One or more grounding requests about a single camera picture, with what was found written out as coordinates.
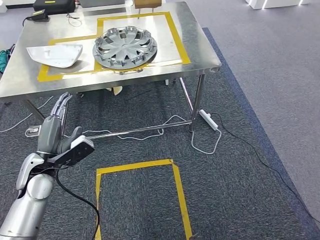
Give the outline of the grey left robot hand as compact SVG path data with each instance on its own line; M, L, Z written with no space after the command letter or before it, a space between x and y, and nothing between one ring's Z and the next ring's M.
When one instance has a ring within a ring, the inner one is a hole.
M72 97L68 92L62 94L55 103L51 114L44 120L38 137L37 154L40 156L60 155L66 152L71 148L72 141L82 134L82 128L78 126L73 130L71 136L63 136L66 110Z

